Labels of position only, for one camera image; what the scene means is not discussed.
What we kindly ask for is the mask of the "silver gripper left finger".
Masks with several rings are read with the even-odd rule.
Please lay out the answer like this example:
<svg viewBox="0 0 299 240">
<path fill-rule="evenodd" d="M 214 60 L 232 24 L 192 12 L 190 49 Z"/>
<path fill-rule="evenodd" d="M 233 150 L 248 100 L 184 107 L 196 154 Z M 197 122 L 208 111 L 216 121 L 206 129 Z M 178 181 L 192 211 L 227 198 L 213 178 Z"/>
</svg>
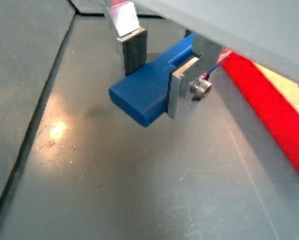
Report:
<svg viewBox="0 0 299 240">
<path fill-rule="evenodd" d="M 128 76 L 146 62 L 148 31 L 140 26 L 130 0 L 104 0 L 104 10 L 114 31 L 122 73 Z"/>
</svg>

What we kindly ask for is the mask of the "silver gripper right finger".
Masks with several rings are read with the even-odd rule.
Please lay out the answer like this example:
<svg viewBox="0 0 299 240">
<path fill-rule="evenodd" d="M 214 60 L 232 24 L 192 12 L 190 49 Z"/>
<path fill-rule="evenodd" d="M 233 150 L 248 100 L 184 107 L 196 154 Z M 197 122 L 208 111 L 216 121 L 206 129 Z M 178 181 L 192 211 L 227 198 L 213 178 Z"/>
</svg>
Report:
<svg viewBox="0 0 299 240">
<path fill-rule="evenodd" d="M 210 90 L 210 83 L 201 79 L 217 64 L 221 46 L 206 38 L 193 35 L 189 45 L 192 55 L 169 74 L 166 115 L 174 119 L 189 106 L 190 98 L 204 98 Z"/>
</svg>

